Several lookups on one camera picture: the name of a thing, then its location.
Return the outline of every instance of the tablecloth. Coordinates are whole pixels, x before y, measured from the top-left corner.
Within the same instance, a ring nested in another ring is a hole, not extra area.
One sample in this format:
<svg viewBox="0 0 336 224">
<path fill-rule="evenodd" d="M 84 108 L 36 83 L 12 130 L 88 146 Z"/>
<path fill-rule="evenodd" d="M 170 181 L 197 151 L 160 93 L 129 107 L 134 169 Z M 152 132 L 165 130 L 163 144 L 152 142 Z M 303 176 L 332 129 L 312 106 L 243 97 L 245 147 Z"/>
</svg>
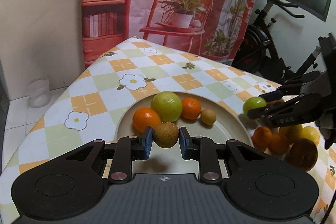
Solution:
<svg viewBox="0 0 336 224">
<path fill-rule="evenodd" d="M 3 224 L 19 215 L 11 185 L 23 172 L 94 139 L 113 142 L 118 121 L 136 101 L 161 91 L 200 95 L 233 116 L 251 96 L 279 85 L 206 58 L 132 37 L 103 54 L 85 70 L 38 120 L 15 151 L 0 177 Z M 321 220 L 335 189 L 335 146 L 324 150 L 309 172 L 320 188 L 312 217 Z M 335 211 L 329 222 L 336 221 Z"/>
</svg>

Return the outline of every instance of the metal pivot screw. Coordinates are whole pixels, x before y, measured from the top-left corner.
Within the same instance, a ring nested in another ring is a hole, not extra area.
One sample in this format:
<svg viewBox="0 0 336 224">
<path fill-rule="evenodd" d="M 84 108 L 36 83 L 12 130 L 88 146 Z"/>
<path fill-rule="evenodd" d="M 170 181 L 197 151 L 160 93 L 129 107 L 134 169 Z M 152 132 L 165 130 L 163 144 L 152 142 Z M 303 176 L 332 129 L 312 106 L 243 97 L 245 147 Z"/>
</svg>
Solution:
<svg viewBox="0 0 336 224">
<path fill-rule="evenodd" d="M 217 180 L 219 179 L 219 174 L 215 172 L 207 172 L 203 175 L 203 178 L 205 178 L 206 180 Z"/>
<path fill-rule="evenodd" d="M 124 172 L 115 172 L 111 174 L 111 179 L 121 181 L 125 180 L 127 178 L 127 175 Z"/>
</svg>

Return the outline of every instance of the green apple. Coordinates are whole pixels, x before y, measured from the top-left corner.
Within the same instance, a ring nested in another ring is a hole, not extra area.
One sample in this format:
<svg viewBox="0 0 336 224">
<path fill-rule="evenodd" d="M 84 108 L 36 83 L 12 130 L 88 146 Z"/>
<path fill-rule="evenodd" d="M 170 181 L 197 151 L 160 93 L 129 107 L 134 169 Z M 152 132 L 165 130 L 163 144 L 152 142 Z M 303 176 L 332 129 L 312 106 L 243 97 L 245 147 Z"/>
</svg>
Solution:
<svg viewBox="0 0 336 224">
<path fill-rule="evenodd" d="M 163 91 L 154 96 L 151 102 L 153 109 L 162 122 L 174 122 L 182 113 L 182 102 L 173 92 Z"/>
<path fill-rule="evenodd" d="M 267 106 L 267 102 L 262 97 L 252 97 L 246 100 L 243 105 L 243 112 L 246 115 L 250 109 Z"/>
</svg>

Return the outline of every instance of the translucent plastic container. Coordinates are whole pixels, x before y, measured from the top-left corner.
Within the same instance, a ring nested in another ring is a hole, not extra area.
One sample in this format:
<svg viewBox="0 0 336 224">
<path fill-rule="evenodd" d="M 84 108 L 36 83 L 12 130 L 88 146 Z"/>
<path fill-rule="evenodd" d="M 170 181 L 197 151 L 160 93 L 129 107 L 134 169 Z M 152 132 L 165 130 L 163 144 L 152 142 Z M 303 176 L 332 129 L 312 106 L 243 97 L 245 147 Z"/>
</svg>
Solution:
<svg viewBox="0 0 336 224">
<path fill-rule="evenodd" d="M 27 93 L 31 107 L 44 107 L 51 101 L 48 80 L 40 79 L 31 83 L 27 88 Z"/>
</svg>

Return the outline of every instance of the chair seat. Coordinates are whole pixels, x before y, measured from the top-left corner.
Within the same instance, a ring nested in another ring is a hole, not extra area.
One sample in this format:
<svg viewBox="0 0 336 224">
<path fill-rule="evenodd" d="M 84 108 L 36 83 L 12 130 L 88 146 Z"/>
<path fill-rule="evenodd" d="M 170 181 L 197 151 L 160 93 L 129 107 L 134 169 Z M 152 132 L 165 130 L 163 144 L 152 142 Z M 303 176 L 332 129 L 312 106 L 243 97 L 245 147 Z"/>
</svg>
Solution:
<svg viewBox="0 0 336 224">
<path fill-rule="evenodd" d="M 140 29 L 140 32 L 161 34 L 161 35 L 172 35 L 176 37 L 192 37 L 194 35 L 199 35 L 199 34 L 204 33 L 204 30 L 201 30 L 198 32 L 175 32 L 175 31 L 169 31 L 162 26 L 152 26 L 152 27 L 142 28 Z"/>
</svg>

